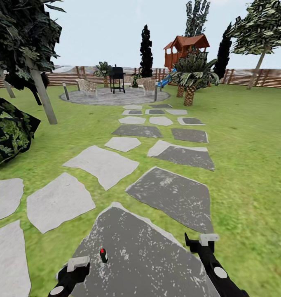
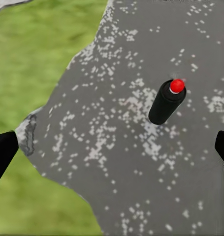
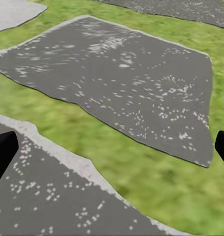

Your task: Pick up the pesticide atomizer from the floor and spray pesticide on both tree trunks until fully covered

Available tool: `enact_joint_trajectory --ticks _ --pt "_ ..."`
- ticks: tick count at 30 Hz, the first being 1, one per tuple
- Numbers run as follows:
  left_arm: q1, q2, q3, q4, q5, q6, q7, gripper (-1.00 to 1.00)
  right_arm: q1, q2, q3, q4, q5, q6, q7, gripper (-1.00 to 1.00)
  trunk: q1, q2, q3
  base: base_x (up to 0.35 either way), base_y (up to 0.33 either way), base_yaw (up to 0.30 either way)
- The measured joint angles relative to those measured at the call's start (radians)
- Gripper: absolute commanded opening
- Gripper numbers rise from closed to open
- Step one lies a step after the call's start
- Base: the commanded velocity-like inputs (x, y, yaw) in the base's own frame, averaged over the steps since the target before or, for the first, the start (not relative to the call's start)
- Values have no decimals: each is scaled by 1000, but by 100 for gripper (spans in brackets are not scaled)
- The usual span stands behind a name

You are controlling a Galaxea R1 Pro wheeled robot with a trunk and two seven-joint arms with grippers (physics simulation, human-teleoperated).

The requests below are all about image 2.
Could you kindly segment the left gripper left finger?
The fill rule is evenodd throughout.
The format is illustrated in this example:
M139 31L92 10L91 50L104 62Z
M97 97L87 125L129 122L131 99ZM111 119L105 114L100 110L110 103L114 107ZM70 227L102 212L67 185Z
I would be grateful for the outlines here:
M0 134L0 178L18 150L18 138L14 131Z

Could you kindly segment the pesticide atomizer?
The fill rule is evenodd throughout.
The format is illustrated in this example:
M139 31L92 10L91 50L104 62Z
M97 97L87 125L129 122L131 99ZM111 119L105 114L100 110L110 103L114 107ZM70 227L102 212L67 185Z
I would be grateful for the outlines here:
M187 95L184 81L177 78L177 72L169 76L172 80L161 86L148 115L150 122L156 125L164 124Z

